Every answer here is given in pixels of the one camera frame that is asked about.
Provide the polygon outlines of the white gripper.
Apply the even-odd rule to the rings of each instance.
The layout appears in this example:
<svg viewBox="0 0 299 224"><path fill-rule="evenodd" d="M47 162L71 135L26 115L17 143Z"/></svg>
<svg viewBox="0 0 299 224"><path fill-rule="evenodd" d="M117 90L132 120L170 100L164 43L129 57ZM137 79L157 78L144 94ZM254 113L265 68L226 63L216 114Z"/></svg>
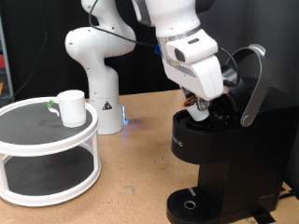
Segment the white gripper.
<svg viewBox="0 0 299 224"><path fill-rule="evenodd" d="M216 56L210 56L204 60L185 64L174 64L163 60L164 71L167 77L179 84L187 101L197 98L197 108L200 111L208 110L210 100L222 95L224 91L221 75L221 66Z"/></svg>

